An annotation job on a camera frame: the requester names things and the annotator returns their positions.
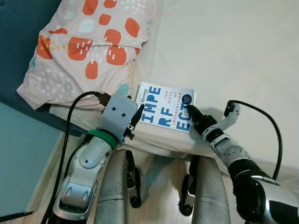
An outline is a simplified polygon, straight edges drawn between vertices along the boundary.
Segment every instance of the green band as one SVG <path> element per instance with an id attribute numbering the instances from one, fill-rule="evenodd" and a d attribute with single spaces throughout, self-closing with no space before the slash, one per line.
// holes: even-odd
<path id="1" fill-rule="evenodd" d="M 108 145 L 110 145 L 112 150 L 114 150 L 116 148 L 116 146 L 118 145 L 117 140 L 107 132 L 103 132 L 100 130 L 91 130 L 88 132 L 88 134 L 91 134 L 93 136 L 96 136 L 96 137 L 104 140 Z"/>

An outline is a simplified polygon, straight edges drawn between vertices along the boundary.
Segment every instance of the metal cylinder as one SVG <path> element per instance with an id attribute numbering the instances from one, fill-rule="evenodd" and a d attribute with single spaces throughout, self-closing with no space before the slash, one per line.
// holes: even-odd
<path id="1" fill-rule="evenodd" d="M 192 224 L 230 224 L 228 198 L 214 159 L 201 156 Z"/>
<path id="2" fill-rule="evenodd" d="M 128 223 L 127 159 L 115 151 L 107 165 L 97 204 L 95 224 Z"/>

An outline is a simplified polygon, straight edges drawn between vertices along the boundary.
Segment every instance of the blue cushion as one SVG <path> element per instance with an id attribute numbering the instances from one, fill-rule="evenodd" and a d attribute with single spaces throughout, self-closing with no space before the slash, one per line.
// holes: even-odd
<path id="1" fill-rule="evenodd" d="M 39 31 L 49 23 L 61 0 L 0 0 L 0 101 L 54 128 L 65 121 L 49 114 L 50 105 L 34 111 L 16 92 L 37 45 Z M 71 134 L 85 130 L 72 125 Z"/>

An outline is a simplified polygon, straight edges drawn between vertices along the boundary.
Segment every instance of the book cover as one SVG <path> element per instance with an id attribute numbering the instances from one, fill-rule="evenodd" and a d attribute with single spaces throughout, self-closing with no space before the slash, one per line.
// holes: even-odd
<path id="1" fill-rule="evenodd" d="M 192 118 L 186 106 L 194 104 L 194 90 L 142 82 L 136 103 L 145 105 L 140 122 L 189 133 Z"/>

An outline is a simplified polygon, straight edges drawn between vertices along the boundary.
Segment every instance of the wooden floor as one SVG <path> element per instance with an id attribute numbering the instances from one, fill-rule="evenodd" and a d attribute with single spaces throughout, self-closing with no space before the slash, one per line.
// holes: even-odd
<path id="1" fill-rule="evenodd" d="M 70 138 L 70 143 L 67 148 L 67 158 L 80 141 L 81 139 L 79 138 Z M 191 224 L 192 216 L 185 217 L 181 215 L 178 210 L 181 184 L 189 168 L 189 162 L 181 159 L 153 155 L 136 149 L 130 148 L 130 150 L 132 150 L 135 164 L 141 172 L 142 206 L 139 209 L 133 209 L 129 206 L 129 223 Z M 6 221 L 4 222 L 5 224 L 39 224 L 41 222 L 50 200 L 57 168 L 58 163 L 51 177 L 49 177 L 49 184 L 41 201 L 40 209 L 32 215 Z M 95 209 L 96 203 L 93 205 L 88 224 L 93 224 Z M 237 222 L 234 221 L 232 223 L 244 223 L 242 219 L 237 219 Z"/>

